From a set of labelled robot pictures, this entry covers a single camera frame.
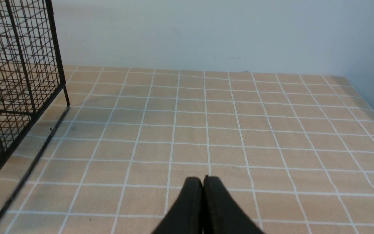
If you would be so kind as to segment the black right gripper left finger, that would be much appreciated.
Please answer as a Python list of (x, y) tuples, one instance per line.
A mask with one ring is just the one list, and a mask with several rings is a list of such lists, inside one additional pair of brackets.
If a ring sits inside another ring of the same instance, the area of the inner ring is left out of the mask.
[(202, 193), (199, 178), (186, 178), (174, 204), (152, 233), (201, 234)]

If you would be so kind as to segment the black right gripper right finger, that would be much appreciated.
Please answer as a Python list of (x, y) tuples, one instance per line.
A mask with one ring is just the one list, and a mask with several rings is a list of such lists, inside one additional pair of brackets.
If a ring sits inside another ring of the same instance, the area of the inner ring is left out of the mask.
[(205, 176), (204, 234), (263, 234), (235, 202), (219, 177)]

